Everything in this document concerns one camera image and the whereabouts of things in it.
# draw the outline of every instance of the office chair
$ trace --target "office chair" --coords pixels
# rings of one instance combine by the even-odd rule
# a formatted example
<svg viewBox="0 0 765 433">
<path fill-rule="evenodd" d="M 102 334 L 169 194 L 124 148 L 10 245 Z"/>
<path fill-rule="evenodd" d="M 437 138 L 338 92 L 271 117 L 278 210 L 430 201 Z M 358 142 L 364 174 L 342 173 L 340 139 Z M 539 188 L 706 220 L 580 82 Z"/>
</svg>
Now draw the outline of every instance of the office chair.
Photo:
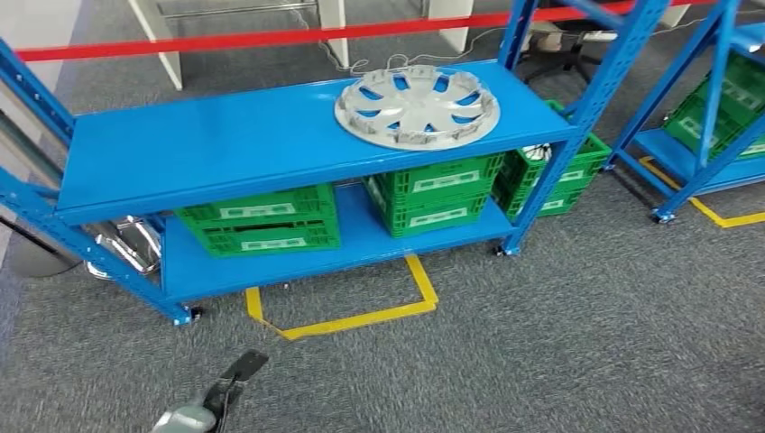
<svg viewBox="0 0 765 433">
<path fill-rule="evenodd" d="M 611 3 L 612 1 L 613 0 L 605 0 L 599 1 L 597 3 Z M 561 4 L 558 4 L 554 0 L 542 0 L 540 2 L 540 7 L 555 6 L 561 6 Z M 529 50 L 524 54 L 521 61 L 528 59 L 539 59 L 542 60 L 545 64 L 540 68 L 533 70 L 523 79 L 523 82 L 529 84 L 532 80 L 543 77 L 557 70 L 563 70 L 566 72 L 574 70 L 587 84 L 589 84 L 592 79 L 592 74 L 585 68 L 585 65 L 598 66 L 601 64 L 601 60 L 582 53 L 582 49 L 584 48 L 585 44 L 585 37 L 588 32 L 609 29 L 605 29 L 602 25 L 589 20 L 564 21 L 553 24 L 555 24 L 557 28 L 559 28 L 562 32 L 578 33 L 576 42 L 574 42 L 574 44 L 568 50 L 552 52 L 540 51 L 533 48 L 534 44 L 531 44 Z"/>
</svg>

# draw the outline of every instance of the wire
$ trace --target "wire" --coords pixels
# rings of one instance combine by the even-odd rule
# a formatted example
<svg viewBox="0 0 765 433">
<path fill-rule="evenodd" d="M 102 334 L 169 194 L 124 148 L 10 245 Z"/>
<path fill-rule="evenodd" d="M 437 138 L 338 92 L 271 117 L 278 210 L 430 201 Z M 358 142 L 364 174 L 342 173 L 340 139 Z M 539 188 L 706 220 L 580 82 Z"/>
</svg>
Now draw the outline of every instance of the wire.
<svg viewBox="0 0 765 433">
<path fill-rule="evenodd" d="M 310 28 L 308 22 L 303 17 L 303 13 L 301 12 L 301 10 L 291 9 L 290 13 L 295 16 L 295 18 L 303 26 L 303 28 L 305 28 L 305 29 Z M 752 9 L 752 10 L 748 10 L 748 11 L 740 11 L 739 13 L 737 13 L 737 15 L 762 14 L 762 13 L 765 13 L 765 10 L 763 10 L 763 9 Z M 676 25 L 675 27 L 672 27 L 672 28 L 669 28 L 669 29 L 659 30 L 657 32 L 652 33 L 651 36 L 655 36 L 655 35 L 658 35 L 658 34 L 670 33 L 670 32 L 674 32 L 675 30 L 679 30 L 679 29 L 685 29 L 687 27 L 690 27 L 691 25 L 694 25 L 696 23 L 700 23 L 700 22 L 702 22 L 705 19 L 706 18 L 698 18 L 698 19 L 689 21 L 687 23 Z M 467 50 L 465 52 L 463 52 L 462 54 L 458 54 L 456 56 L 437 56 L 437 55 L 434 55 L 434 54 L 418 54 L 418 55 L 416 55 L 416 56 L 414 56 L 413 58 L 410 59 L 409 56 L 407 56 L 406 54 L 395 53 L 395 54 L 391 55 L 391 57 L 389 57 L 388 60 L 385 62 L 385 68 L 390 69 L 392 67 L 392 62 L 395 59 L 403 60 L 403 63 L 401 64 L 401 68 L 406 68 L 407 66 L 409 66 L 409 65 L 411 65 L 411 64 L 413 64 L 413 63 L 415 63 L 417 61 L 420 61 L 420 60 L 435 60 L 435 61 L 440 61 L 440 60 L 460 60 L 460 59 L 464 58 L 465 56 L 469 55 L 471 52 L 474 51 L 475 43 L 479 39 L 483 38 L 484 36 L 486 36 L 489 33 L 496 32 L 496 31 L 499 31 L 499 30 L 503 30 L 504 28 L 505 27 L 494 27 L 492 29 L 486 30 L 485 32 L 482 32 L 482 33 L 478 34 L 477 36 L 475 36 L 470 41 L 470 44 L 468 45 Z M 576 37 L 578 37 L 579 34 L 580 34 L 580 32 L 544 32 L 544 33 L 545 34 L 561 33 L 563 36 L 576 36 Z M 329 47 L 329 45 L 326 42 L 321 41 L 321 42 L 318 43 L 318 46 L 321 47 L 321 49 L 326 53 L 327 58 L 333 63 L 333 65 L 335 65 L 335 69 L 338 72 L 348 72 L 351 76 L 354 76 L 354 77 L 362 76 L 367 71 L 362 71 L 362 70 L 359 70 L 359 69 L 360 68 L 364 68 L 366 66 L 369 66 L 372 63 L 369 59 L 360 59 L 360 60 L 355 61 L 354 64 L 352 64 L 351 66 L 348 66 L 348 67 L 342 66 L 340 64 L 339 60 L 337 59 L 337 57 L 335 56 L 335 54 L 332 52 L 331 48 Z"/>
<path fill-rule="evenodd" d="M 298 20 L 298 22 L 300 23 L 300 25 L 302 25 L 303 28 L 305 28 L 305 29 L 310 28 L 310 26 L 309 26 L 308 22 L 306 21 L 305 17 L 303 17 L 303 13 L 302 13 L 301 10 L 291 9 L 290 13 L 295 16 L 295 18 Z M 485 35 L 487 35 L 489 33 L 496 32 L 498 30 L 503 30 L 503 29 L 504 29 L 504 27 L 494 27 L 492 29 L 489 29 L 489 30 L 486 30 L 484 32 L 481 32 L 480 34 L 475 36 L 470 41 L 470 44 L 468 45 L 467 51 L 463 52 L 462 54 L 458 54 L 456 56 L 437 56 L 437 55 L 434 55 L 434 54 L 418 54 L 417 56 L 415 56 L 415 57 L 410 59 L 409 56 L 407 56 L 406 54 L 396 53 L 396 54 L 391 55 L 391 57 L 388 58 L 388 60 L 385 63 L 385 67 L 387 69 L 390 69 L 394 59 L 403 60 L 403 64 L 401 65 L 402 68 L 405 68 L 405 67 L 411 65 L 412 63 L 414 63 L 416 61 L 419 61 L 419 60 L 423 60 L 423 59 L 428 59 L 428 60 L 460 60 L 460 59 L 464 58 L 465 56 L 467 56 L 468 54 L 470 54 L 471 52 L 473 52 L 473 50 L 475 49 L 475 43 L 479 39 L 483 38 Z M 368 72 L 368 71 L 361 71 L 361 70 L 358 70 L 358 69 L 363 68 L 365 66 L 368 66 L 369 64 L 372 63 L 369 59 L 360 59 L 360 60 L 355 61 L 354 64 L 352 64 L 351 66 L 345 67 L 345 66 L 342 66 L 340 64 L 340 62 L 337 60 L 337 57 L 335 56 L 335 54 L 332 53 L 332 50 L 329 48 L 329 45 L 326 42 L 321 41 L 321 42 L 318 43 L 318 46 L 321 47 L 321 49 L 326 53 L 327 57 L 335 65 L 335 69 L 338 72 L 348 72 L 350 75 L 358 77 L 358 76 L 361 76 L 361 75 L 365 74 L 366 72 Z"/>
</svg>

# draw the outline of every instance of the chrome part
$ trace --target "chrome part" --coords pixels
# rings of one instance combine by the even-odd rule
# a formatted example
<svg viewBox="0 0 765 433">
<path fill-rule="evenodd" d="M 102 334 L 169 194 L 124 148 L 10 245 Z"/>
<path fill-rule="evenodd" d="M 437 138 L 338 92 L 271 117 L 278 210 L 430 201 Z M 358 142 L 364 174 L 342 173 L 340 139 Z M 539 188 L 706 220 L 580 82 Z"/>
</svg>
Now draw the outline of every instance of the chrome part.
<svg viewBox="0 0 765 433">
<path fill-rule="evenodd" d="M 317 2 L 304 2 L 304 3 L 290 3 L 287 5 L 259 5 L 259 6 L 245 6 L 245 7 L 231 7 L 227 9 L 216 9 L 212 11 L 193 11 L 184 12 L 181 14 L 167 14 L 164 18 L 188 18 L 190 16 L 208 16 L 208 15 L 222 15 L 222 14 L 239 14 L 241 12 L 275 12 L 275 11 L 291 11 L 295 9 L 309 9 L 316 7 Z"/>
</svg>

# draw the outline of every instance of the white table leg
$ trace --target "white table leg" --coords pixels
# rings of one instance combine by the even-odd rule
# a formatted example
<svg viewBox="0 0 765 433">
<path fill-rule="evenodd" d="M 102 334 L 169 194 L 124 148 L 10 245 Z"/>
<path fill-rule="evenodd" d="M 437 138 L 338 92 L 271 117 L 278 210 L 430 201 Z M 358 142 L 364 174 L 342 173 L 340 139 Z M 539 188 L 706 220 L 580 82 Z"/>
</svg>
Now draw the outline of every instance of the white table leg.
<svg viewBox="0 0 765 433">
<path fill-rule="evenodd" d="M 128 0 L 128 2 L 133 8 L 138 21 L 141 23 L 146 37 L 150 41 L 172 38 L 170 28 L 165 23 L 165 19 L 160 13 L 160 7 L 155 0 Z M 176 89 L 183 90 L 183 76 L 180 74 L 180 54 L 177 51 L 170 51 L 161 52 L 159 56 L 162 66 L 164 66 L 170 76 L 172 84 Z"/>
<path fill-rule="evenodd" d="M 455 18 L 470 16 L 473 13 L 474 0 L 430 0 L 428 18 Z M 467 44 L 467 27 L 459 29 L 440 30 L 441 36 L 449 42 L 455 50 L 462 52 Z"/>
<path fill-rule="evenodd" d="M 345 0 L 318 0 L 318 20 L 322 29 L 331 29 L 346 26 L 346 1 Z M 340 65 L 344 68 L 350 66 L 348 56 L 348 39 L 333 39 L 327 41 L 329 48 L 335 53 Z"/>
<path fill-rule="evenodd" d="M 689 7 L 691 5 L 670 6 L 661 16 L 659 22 L 667 27 L 675 27 L 683 19 L 683 15 L 686 14 Z"/>
</svg>

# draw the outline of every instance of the shelf board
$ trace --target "shelf board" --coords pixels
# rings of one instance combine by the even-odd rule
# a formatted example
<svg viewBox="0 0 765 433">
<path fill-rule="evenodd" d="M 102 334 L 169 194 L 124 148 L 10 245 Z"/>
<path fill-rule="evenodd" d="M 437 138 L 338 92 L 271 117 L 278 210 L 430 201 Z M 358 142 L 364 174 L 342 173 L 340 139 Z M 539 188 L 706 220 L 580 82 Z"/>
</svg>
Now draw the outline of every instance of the shelf board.
<svg viewBox="0 0 765 433">
<path fill-rule="evenodd" d="M 502 117 L 478 142 L 403 152 L 337 123 L 340 79 L 83 115 L 57 214 L 69 224 L 142 215 L 565 140 L 576 128 L 496 60 L 450 66 L 479 77 Z M 304 116 L 295 121 L 300 110 Z"/>
<path fill-rule="evenodd" d="M 360 184 L 337 187 L 339 249 L 215 259 L 175 217 L 168 218 L 162 250 L 162 287 L 173 301 L 187 301 L 249 287 L 291 281 L 368 263 L 471 244 L 509 235 L 513 226 L 492 200 L 471 225 L 392 238 Z"/>
<path fill-rule="evenodd" d="M 765 43 L 765 23 L 736 26 L 733 29 L 731 45 L 746 53 L 755 52 Z"/>
<path fill-rule="evenodd" d="M 663 129 L 641 131 L 635 136 L 635 143 L 668 171 L 669 175 L 678 180 L 680 185 L 684 185 L 694 176 L 696 155 Z M 694 195 L 700 196 L 764 180 L 765 157 L 736 160 L 717 173 Z"/>
</svg>

